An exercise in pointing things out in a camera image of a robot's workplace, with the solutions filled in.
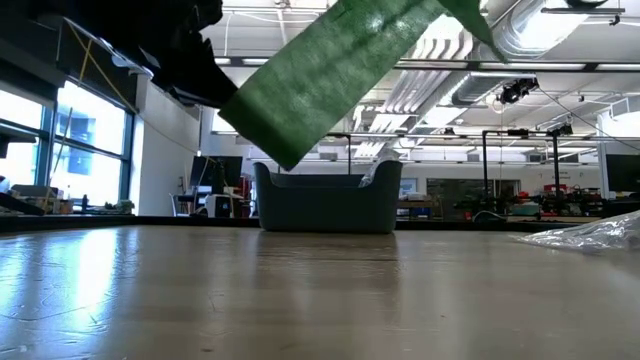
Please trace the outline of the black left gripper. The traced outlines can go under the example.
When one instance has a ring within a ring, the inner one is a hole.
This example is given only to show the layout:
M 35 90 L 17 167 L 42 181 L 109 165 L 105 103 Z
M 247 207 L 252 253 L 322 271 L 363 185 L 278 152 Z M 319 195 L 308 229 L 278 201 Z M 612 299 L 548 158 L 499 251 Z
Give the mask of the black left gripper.
M 159 68 L 152 82 L 183 105 L 221 108 L 238 87 L 216 64 L 209 40 L 190 36 L 154 54 Z

